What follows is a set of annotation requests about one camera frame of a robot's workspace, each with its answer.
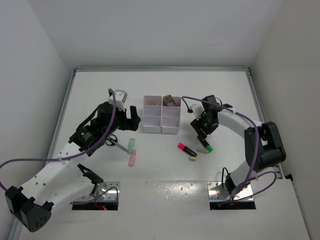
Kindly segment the green black highlighter marker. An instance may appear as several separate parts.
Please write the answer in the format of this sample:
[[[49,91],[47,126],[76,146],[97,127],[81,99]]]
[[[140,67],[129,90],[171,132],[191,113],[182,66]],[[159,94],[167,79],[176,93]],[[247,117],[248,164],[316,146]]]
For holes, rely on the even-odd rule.
[[[208,153],[211,153],[214,151],[214,149],[212,148],[212,146],[207,142],[207,147],[204,147],[205,149],[208,150]]]

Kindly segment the pink black highlighter marker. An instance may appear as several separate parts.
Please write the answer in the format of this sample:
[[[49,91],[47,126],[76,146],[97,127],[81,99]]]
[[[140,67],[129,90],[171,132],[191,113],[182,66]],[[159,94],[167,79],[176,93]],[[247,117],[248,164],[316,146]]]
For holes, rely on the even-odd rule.
[[[182,150],[183,152],[187,153],[191,157],[196,157],[197,156],[197,153],[195,153],[193,150],[191,150],[189,147],[187,147],[183,143],[179,143],[177,145],[177,148]]]

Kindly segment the clear bottle of coloured pins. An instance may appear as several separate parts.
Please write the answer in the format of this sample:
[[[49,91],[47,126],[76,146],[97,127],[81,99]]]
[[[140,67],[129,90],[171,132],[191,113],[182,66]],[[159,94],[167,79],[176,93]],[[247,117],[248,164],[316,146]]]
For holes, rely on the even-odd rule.
[[[176,103],[174,97],[170,94],[165,95],[163,97],[163,105],[168,107],[175,107]]]

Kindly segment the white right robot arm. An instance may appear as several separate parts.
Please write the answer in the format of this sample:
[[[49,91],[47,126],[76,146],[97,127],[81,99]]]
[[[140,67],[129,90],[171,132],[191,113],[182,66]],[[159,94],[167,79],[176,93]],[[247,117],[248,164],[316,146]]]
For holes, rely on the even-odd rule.
[[[221,187],[229,199],[234,199],[250,181],[263,176],[265,169],[286,159],[280,132],[274,122],[254,121],[237,112],[232,105],[217,100],[214,95],[199,102],[187,107],[187,111],[195,116],[190,124],[206,150],[213,151],[207,137],[219,126],[232,130],[244,140],[244,162],[221,180]]]

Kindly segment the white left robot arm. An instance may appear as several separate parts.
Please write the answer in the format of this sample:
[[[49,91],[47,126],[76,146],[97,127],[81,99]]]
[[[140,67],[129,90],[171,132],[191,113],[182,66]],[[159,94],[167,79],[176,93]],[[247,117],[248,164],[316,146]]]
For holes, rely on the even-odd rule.
[[[129,166],[129,155],[106,146],[119,131],[137,132],[141,116],[137,108],[120,109],[100,104],[76,130],[56,158],[22,186],[5,189],[9,211],[31,233],[40,230],[54,209],[72,204],[89,186],[106,181],[204,180],[205,170],[188,163],[174,136],[139,133],[138,163]]]

